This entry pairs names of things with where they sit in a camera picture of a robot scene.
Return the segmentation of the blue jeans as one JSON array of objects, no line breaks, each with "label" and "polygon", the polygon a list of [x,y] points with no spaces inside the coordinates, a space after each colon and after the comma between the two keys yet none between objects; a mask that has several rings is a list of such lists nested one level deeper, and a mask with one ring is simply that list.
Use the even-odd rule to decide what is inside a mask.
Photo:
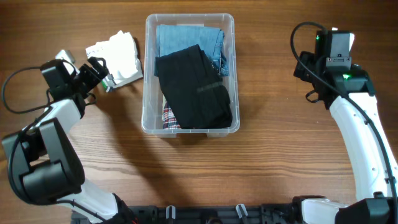
[{"label": "blue jeans", "polygon": [[223,49],[224,32],[220,28],[200,26],[172,26],[161,24],[156,27],[155,55],[162,57],[193,45],[199,45],[218,70],[221,77],[229,75],[227,59]]}]

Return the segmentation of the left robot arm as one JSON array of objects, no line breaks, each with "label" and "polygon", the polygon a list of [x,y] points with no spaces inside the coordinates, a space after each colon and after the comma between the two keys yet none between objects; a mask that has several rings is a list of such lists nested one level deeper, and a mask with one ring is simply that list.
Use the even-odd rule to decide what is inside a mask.
[{"label": "left robot arm", "polygon": [[92,89],[109,75],[105,59],[90,57],[80,68],[54,59],[37,69],[49,86],[43,114],[1,142],[12,191],[25,203],[67,207],[90,223],[138,223],[116,194],[85,177],[67,136],[84,116]]}]

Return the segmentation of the black garment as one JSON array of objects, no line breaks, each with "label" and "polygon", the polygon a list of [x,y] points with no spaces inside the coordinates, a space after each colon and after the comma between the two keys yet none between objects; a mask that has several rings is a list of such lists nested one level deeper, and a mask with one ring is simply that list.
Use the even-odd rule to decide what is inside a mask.
[{"label": "black garment", "polygon": [[160,89],[182,129],[231,126],[229,93],[199,45],[157,57],[155,69]]}]

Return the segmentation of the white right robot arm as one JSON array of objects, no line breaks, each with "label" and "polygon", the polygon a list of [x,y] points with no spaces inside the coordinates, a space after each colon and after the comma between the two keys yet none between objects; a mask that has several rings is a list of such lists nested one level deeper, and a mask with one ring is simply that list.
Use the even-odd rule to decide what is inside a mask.
[{"label": "white right robot arm", "polygon": [[379,119],[369,74],[350,56],[354,34],[321,27],[313,53],[294,53],[294,76],[313,85],[339,127],[352,166],[356,202],[296,199],[302,223],[397,223],[397,162]]}]

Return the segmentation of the plaid shirt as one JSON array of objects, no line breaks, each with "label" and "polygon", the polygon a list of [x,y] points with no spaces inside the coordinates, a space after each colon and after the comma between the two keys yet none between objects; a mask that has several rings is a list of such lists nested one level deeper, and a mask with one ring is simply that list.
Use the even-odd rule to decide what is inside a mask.
[{"label": "plaid shirt", "polygon": [[167,101],[164,104],[162,112],[162,122],[163,129],[180,129],[180,125]]}]

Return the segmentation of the white printed t-shirt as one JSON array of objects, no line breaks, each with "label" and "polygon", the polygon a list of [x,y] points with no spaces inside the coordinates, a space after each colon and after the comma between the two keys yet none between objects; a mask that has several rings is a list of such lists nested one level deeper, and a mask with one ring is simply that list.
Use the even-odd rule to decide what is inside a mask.
[{"label": "white printed t-shirt", "polygon": [[109,70],[101,84],[106,92],[113,91],[143,77],[136,43],[129,32],[119,31],[109,40],[86,48],[88,58],[103,58]]}]

